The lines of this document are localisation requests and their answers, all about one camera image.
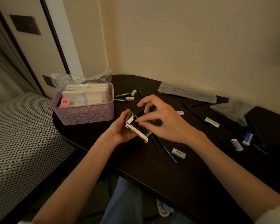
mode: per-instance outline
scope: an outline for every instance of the left hand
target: left hand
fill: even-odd
[[[107,132],[112,135],[112,140],[116,144],[121,144],[128,142],[130,139],[133,139],[137,135],[125,127],[125,117],[129,113],[129,109],[121,113],[119,118],[115,120],[111,126],[107,129]]]

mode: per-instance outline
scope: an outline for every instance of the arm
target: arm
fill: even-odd
[[[114,148],[135,137],[126,127],[123,112],[91,147],[89,152],[53,193],[33,223],[75,223]]]
[[[136,121],[159,137],[190,146],[207,164],[239,206],[256,220],[280,205],[280,195],[218,149],[206,135],[189,125],[176,111],[155,95],[143,98],[144,116]],[[157,111],[150,112],[155,105]],[[161,127],[148,120],[162,120]]]

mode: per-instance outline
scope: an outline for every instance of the dark switch plate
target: dark switch plate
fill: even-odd
[[[40,35],[37,23],[33,16],[9,15],[17,31]]]
[[[44,80],[45,80],[45,82],[46,82],[46,84],[47,84],[48,86],[52,86],[52,87],[55,88],[55,86],[54,86],[54,84],[53,84],[53,80],[54,80],[54,79],[52,79],[51,77],[48,77],[48,76],[46,76],[46,75],[43,75],[43,78],[44,78]]]

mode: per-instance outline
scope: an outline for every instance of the forearm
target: forearm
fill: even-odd
[[[280,195],[218,149],[203,133],[188,145],[203,159],[239,206],[256,220],[280,205]]]
[[[33,223],[75,223],[116,143],[105,132],[40,209]]]

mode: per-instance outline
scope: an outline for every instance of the purple plastic basket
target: purple plastic basket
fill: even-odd
[[[114,118],[114,88],[112,83],[109,83],[109,90],[110,94],[112,94],[112,101],[109,103],[62,108],[57,107],[62,97],[62,93],[58,92],[51,101],[50,108],[54,110],[64,125],[112,120]]]

